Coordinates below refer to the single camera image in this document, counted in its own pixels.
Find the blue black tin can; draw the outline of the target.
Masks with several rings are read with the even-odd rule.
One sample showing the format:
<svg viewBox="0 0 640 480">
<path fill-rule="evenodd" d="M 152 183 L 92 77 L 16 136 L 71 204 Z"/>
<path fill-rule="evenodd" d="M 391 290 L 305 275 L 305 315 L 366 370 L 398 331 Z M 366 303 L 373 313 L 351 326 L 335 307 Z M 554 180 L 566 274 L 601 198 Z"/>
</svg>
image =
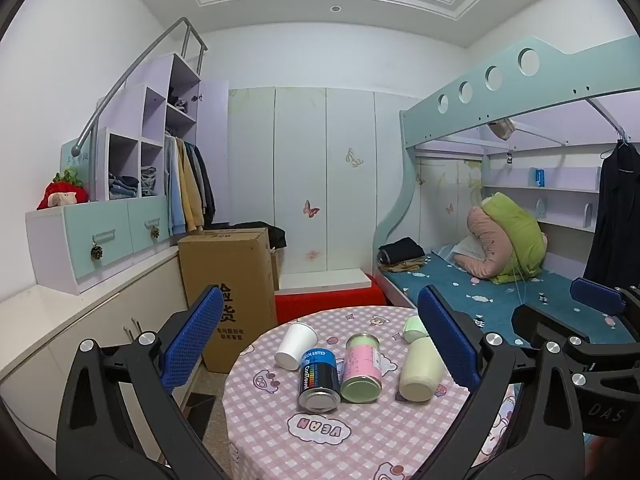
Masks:
<svg viewBox="0 0 640 480">
<path fill-rule="evenodd" d="M 303 354 L 299 367 L 298 404 L 309 413 L 329 413 L 341 403 L 334 353 L 312 348 Z"/>
</svg>

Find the cream plastic cup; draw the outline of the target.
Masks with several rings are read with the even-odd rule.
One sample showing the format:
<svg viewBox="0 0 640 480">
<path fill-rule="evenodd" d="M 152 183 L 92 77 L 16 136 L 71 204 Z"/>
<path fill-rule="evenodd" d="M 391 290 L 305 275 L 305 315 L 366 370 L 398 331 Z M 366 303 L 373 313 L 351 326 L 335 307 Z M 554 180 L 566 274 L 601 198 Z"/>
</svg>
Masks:
<svg viewBox="0 0 640 480">
<path fill-rule="evenodd" d="M 399 378 L 399 393 L 409 402 L 431 400 L 446 374 L 446 366 L 431 337 L 409 344 Z"/>
</svg>

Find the small green white cup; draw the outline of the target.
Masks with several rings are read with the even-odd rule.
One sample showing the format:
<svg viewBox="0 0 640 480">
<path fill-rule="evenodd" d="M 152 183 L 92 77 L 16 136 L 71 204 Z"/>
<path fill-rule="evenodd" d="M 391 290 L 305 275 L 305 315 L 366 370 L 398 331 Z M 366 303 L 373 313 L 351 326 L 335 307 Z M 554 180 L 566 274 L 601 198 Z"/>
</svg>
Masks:
<svg viewBox="0 0 640 480">
<path fill-rule="evenodd" d="M 406 319 L 404 329 L 402 330 L 402 338 L 407 344 L 412 344 L 421 338 L 428 337 L 428 331 L 423 325 L 419 315 L 410 316 Z"/>
</svg>

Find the white paper cup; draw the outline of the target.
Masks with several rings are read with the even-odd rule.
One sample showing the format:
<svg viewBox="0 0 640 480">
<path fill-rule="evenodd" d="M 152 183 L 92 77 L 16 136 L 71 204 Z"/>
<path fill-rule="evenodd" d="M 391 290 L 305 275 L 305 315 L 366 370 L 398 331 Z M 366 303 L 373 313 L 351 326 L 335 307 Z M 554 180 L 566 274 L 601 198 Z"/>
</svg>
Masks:
<svg viewBox="0 0 640 480">
<path fill-rule="evenodd" d="M 297 370 L 302 362 L 303 354 L 314 348 L 318 342 L 316 331 L 304 323 L 293 323 L 288 326 L 274 360 L 284 370 Z"/>
</svg>

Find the green pink plush pillow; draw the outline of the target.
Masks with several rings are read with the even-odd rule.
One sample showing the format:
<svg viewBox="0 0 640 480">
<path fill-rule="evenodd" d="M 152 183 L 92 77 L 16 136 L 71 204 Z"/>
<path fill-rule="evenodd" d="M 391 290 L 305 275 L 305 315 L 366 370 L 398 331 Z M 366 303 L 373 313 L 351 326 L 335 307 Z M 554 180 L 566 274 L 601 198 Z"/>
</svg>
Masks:
<svg viewBox="0 0 640 480">
<path fill-rule="evenodd" d="M 503 193 L 469 210 L 470 235 L 454 246 L 457 266 L 495 284 L 528 281 L 542 271 L 548 240 L 532 214 Z"/>
</svg>

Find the white low cabinet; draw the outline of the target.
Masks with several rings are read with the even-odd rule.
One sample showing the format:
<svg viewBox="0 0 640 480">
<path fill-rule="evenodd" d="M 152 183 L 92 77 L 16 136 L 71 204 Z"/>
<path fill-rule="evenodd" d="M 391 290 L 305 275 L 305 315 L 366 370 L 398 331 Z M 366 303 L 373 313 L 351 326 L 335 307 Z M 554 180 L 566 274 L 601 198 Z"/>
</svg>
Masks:
<svg viewBox="0 0 640 480">
<path fill-rule="evenodd" d="M 101 347 L 158 332 L 186 310 L 178 250 L 168 248 L 75 296 L 41 285 L 1 305 L 1 405 L 49 467 L 66 379 L 86 339 Z"/>
</svg>

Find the blue box on shelf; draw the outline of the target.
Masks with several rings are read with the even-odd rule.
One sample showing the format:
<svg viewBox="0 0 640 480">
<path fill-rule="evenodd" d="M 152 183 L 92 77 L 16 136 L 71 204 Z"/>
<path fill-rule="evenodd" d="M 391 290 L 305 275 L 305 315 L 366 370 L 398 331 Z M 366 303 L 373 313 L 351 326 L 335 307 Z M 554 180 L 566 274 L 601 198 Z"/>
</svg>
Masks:
<svg viewBox="0 0 640 480">
<path fill-rule="evenodd" d="M 538 188 L 544 188 L 546 186 L 546 175 L 544 174 L 544 170 L 541 168 L 536 168 L 534 172 L 535 183 Z"/>
</svg>

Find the pink green cylindrical can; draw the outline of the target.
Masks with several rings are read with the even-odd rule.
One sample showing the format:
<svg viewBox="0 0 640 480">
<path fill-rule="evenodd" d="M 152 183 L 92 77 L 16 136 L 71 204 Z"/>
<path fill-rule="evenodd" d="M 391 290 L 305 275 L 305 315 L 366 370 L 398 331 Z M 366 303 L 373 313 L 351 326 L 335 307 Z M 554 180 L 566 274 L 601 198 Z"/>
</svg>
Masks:
<svg viewBox="0 0 640 480">
<path fill-rule="evenodd" d="M 346 342 L 341 395 L 349 403 L 378 400 L 382 392 L 380 342 L 368 333 L 351 336 Z"/>
</svg>

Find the teal drawer unit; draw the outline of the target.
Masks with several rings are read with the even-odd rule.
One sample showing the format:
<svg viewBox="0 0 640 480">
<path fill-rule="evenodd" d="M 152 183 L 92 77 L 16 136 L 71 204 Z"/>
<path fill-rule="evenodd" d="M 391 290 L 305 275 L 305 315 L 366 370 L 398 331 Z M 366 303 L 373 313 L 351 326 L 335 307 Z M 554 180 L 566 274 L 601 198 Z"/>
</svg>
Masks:
<svg viewBox="0 0 640 480">
<path fill-rule="evenodd" d="M 25 222 L 36 282 L 71 295 L 169 247 L 164 196 L 58 206 Z"/>
</svg>

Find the brown cardboard box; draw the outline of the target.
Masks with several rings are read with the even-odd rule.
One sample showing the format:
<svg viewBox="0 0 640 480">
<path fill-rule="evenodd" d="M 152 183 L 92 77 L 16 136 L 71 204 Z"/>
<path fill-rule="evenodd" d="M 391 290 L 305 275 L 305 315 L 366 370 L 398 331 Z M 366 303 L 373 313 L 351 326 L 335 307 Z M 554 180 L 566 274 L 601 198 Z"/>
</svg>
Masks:
<svg viewBox="0 0 640 480">
<path fill-rule="evenodd" d="M 207 231 L 178 241 L 190 304 L 207 286 L 222 295 L 221 318 L 203 352 L 213 373 L 227 374 L 241 352 L 278 325 L 268 230 Z"/>
</svg>

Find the red storage box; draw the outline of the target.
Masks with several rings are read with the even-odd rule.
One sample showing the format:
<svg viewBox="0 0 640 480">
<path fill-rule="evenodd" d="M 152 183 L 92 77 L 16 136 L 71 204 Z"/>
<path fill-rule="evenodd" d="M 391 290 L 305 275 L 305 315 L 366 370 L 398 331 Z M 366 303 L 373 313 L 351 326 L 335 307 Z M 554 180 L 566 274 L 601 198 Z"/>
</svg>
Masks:
<svg viewBox="0 0 640 480">
<path fill-rule="evenodd" d="M 317 312 L 347 307 L 387 306 L 382 288 L 372 281 L 367 288 L 308 292 L 279 295 L 276 311 L 279 324 L 284 324 Z"/>
</svg>

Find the folded dark clothes pile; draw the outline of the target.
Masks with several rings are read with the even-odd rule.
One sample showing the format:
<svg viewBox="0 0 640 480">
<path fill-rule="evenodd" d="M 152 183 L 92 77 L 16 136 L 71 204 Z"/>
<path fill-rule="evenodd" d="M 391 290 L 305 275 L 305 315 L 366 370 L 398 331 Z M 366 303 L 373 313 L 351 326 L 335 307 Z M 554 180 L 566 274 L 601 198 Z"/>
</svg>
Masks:
<svg viewBox="0 0 640 480">
<path fill-rule="evenodd" d="M 376 258 L 383 271 L 402 272 L 405 269 L 419 269 L 425 261 L 425 252 L 413 238 L 403 237 L 380 246 Z"/>
</svg>

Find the white board on box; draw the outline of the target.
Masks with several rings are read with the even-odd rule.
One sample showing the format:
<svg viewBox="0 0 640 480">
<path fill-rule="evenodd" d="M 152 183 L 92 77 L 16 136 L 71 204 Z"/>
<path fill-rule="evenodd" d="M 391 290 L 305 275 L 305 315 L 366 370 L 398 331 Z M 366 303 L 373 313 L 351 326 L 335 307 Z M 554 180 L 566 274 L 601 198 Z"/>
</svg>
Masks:
<svg viewBox="0 0 640 480">
<path fill-rule="evenodd" d="M 364 289 L 370 286 L 371 280 L 363 271 L 346 269 L 282 274 L 279 292 L 281 295 L 315 294 L 316 292 Z"/>
</svg>

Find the hanging clothes row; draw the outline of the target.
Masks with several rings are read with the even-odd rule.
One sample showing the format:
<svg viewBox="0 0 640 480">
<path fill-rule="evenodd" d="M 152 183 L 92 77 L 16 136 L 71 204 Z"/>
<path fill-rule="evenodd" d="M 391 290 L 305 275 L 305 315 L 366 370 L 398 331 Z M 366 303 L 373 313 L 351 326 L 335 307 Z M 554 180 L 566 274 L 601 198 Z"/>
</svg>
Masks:
<svg viewBox="0 0 640 480">
<path fill-rule="evenodd" d="M 215 196 L 205 160 L 198 147 L 173 136 L 164 136 L 165 193 L 171 236 L 209 229 L 216 212 Z"/>
</svg>

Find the red strawberry plush toy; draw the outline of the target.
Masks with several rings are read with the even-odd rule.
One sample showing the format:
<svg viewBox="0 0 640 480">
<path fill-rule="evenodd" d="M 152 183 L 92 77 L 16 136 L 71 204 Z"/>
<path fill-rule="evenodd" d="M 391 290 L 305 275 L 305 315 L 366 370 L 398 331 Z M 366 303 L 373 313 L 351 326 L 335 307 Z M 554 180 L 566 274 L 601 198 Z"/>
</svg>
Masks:
<svg viewBox="0 0 640 480">
<path fill-rule="evenodd" d="M 84 182 L 79 177 L 78 170 L 70 167 L 58 172 L 47 185 L 37 209 L 84 204 L 88 201 L 89 193 L 84 188 Z"/>
</svg>

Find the purple stair shelf unit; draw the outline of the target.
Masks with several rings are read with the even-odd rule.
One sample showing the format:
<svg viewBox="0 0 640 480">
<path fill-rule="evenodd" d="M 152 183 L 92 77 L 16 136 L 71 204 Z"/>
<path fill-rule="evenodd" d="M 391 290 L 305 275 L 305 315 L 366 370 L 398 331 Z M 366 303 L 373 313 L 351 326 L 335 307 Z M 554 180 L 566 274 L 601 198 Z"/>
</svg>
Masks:
<svg viewBox="0 0 640 480">
<path fill-rule="evenodd" d="M 79 159 L 93 162 L 93 202 L 164 196 L 164 136 L 198 147 L 212 185 L 216 212 L 210 227 L 229 219 L 229 85 L 203 80 L 179 55 L 137 67 L 99 118 L 93 148 Z"/>
</svg>

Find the white wardrobe with butterflies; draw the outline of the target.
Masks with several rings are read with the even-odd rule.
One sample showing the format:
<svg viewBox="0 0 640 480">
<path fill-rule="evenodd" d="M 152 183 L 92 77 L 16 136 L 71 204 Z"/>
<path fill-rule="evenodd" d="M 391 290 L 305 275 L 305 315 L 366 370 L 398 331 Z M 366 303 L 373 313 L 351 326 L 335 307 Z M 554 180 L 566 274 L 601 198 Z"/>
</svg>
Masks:
<svg viewBox="0 0 640 480">
<path fill-rule="evenodd" d="M 397 200 L 410 96 L 255 88 L 229 94 L 230 220 L 284 230 L 284 274 L 373 271 L 373 235 Z"/>
</svg>

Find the purple bed wall shelves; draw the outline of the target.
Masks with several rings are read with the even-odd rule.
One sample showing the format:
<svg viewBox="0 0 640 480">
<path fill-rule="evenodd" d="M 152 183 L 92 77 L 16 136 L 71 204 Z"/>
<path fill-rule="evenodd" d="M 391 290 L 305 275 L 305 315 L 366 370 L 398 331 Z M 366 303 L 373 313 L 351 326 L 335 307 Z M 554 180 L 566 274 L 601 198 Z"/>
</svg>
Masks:
<svg viewBox="0 0 640 480">
<path fill-rule="evenodd" d="M 536 168 L 544 170 L 544 188 L 535 183 Z M 600 171 L 598 166 L 571 165 L 564 156 L 531 164 L 514 157 L 485 156 L 483 192 L 509 196 L 537 219 L 548 236 L 552 258 L 583 266 L 596 228 Z"/>
</svg>

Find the teal bunk bed frame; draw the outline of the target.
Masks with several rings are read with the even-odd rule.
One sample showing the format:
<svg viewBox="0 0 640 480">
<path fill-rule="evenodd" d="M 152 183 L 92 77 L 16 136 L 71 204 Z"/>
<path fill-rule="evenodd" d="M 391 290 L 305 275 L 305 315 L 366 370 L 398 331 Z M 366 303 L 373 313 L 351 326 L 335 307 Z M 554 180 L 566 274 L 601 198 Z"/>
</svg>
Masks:
<svg viewBox="0 0 640 480">
<path fill-rule="evenodd" d="M 524 164 L 564 156 L 571 165 L 600 168 L 618 141 L 639 151 L 639 39 L 573 54 L 524 39 L 403 110 L 399 121 L 404 173 L 395 205 L 375 229 L 375 247 L 410 208 L 422 144 L 475 145 L 486 148 L 484 157 Z M 548 269 L 580 278 L 586 265 L 550 256 Z"/>
</svg>

